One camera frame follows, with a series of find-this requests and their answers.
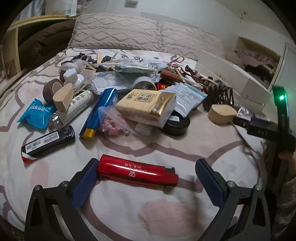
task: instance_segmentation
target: white wall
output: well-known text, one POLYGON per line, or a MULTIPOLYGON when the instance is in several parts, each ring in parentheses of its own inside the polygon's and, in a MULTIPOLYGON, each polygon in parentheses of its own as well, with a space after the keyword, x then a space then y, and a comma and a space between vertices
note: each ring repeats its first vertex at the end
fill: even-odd
POLYGON ((141 16, 141 12, 148 12, 164 15, 216 35, 227 48, 232 49, 236 44, 240 19, 214 0, 139 0, 135 8, 125 5, 126 0, 92 0, 85 13, 115 12, 141 16))
POLYGON ((278 55, 283 54, 285 42, 295 46, 295 43, 291 38, 270 28, 248 21, 241 22, 238 35, 264 45, 278 55))
POLYGON ((271 28, 280 34, 291 37, 284 27, 283 23, 279 20, 276 14, 267 7, 261 0, 216 0, 223 6, 227 7, 230 11, 241 17, 242 12, 246 14, 243 20, 257 23, 259 25, 271 28))

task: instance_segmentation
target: black lighter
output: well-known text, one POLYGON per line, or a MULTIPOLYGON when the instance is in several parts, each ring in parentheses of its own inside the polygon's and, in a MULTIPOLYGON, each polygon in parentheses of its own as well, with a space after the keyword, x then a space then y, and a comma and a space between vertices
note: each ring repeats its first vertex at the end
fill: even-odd
POLYGON ((21 148, 22 160, 24 163, 28 164, 72 142, 75 142, 73 127, 63 127, 23 145, 21 148))

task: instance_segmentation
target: textured pillowcase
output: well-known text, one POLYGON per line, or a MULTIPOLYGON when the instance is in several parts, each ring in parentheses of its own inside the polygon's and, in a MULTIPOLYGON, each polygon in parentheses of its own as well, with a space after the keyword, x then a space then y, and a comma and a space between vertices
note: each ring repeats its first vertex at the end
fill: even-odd
POLYGON ((160 22, 162 46, 160 52, 183 55, 198 60, 203 49, 224 58, 224 44, 215 35, 198 28, 182 26, 176 23, 160 22))
POLYGON ((113 48, 159 51, 157 22, 115 13, 84 14, 77 18, 68 48, 113 48))

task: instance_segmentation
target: clear plastic case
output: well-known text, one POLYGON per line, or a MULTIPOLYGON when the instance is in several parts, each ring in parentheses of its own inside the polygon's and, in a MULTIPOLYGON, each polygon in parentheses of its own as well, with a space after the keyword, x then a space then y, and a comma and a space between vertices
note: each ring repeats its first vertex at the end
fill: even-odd
POLYGON ((110 71, 95 73, 90 84, 94 93, 98 95, 109 88, 116 88, 117 92, 125 92, 131 90, 132 87, 132 83, 121 73, 110 71))

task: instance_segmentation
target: pink patterned bedsheet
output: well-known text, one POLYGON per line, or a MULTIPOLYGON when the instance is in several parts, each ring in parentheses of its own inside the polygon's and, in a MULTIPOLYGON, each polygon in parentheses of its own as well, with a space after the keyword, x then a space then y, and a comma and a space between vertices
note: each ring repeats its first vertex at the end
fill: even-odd
MULTIPOLYGON (((175 188, 167 190, 113 180, 97 181, 79 212, 98 240, 197 240, 218 211, 196 177, 194 165, 197 159, 205 158, 225 180, 233 180, 239 186, 253 187, 264 182, 258 168, 262 150, 254 150, 246 144, 233 126, 213 124, 202 111, 190 113, 191 124, 183 137, 170 137, 159 130, 150 137, 110 137, 99 133, 94 141, 89 142, 78 137, 91 109, 89 107, 70 123, 76 133, 75 144, 24 165, 21 146, 48 133, 48 130, 16 121, 34 98, 43 101, 43 86, 59 76, 61 62, 80 52, 96 54, 98 51, 103 52, 103 56, 113 56, 117 50, 68 49, 22 77, 1 99, 0 215, 24 230, 27 207, 35 185, 40 184, 44 188, 57 186, 70 180, 91 158, 100 159, 102 154, 108 154, 175 167, 179 182, 175 188)), ((149 51, 126 52, 164 61, 175 57, 149 51)), ((183 64, 195 67, 193 60, 186 59, 183 64)), ((240 208, 232 224, 236 222, 240 208)))

